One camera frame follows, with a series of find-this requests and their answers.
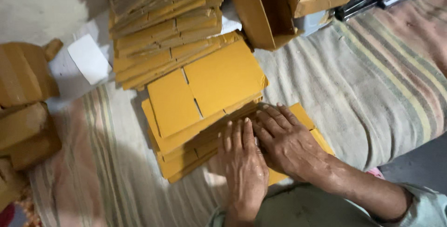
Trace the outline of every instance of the gray floor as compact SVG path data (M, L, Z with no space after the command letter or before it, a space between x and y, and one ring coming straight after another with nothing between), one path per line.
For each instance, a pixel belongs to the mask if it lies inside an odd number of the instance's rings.
M379 167L392 182L410 182L447 194L447 133Z

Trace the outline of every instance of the pink object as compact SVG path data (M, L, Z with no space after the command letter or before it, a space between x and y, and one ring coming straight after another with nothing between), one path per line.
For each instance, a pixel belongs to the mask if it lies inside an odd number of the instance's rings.
M385 177L383 176L382 172L377 167L374 167L370 169L369 171L366 171L366 173L371 174L377 178L385 180Z

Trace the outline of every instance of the forearm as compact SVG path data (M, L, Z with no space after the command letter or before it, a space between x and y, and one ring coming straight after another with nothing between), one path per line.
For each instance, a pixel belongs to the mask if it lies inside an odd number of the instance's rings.
M385 222L402 219L413 195L403 187L331 159L330 184L324 190L348 199Z

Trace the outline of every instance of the sleeve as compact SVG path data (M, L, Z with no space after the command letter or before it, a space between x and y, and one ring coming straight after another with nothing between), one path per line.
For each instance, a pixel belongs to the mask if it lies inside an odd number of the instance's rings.
M222 227L225 222L225 214L226 212L217 208L214 213L211 215L207 227Z
M413 202L404 218L384 227L447 227L447 197L434 190L413 184L399 184L413 194Z

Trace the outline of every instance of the paper sheet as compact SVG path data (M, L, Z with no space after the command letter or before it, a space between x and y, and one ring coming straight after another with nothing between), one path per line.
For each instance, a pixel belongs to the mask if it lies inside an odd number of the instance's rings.
M107 78L112 71L112 67L90 34L82 36L68 46L68 53L90 85Z

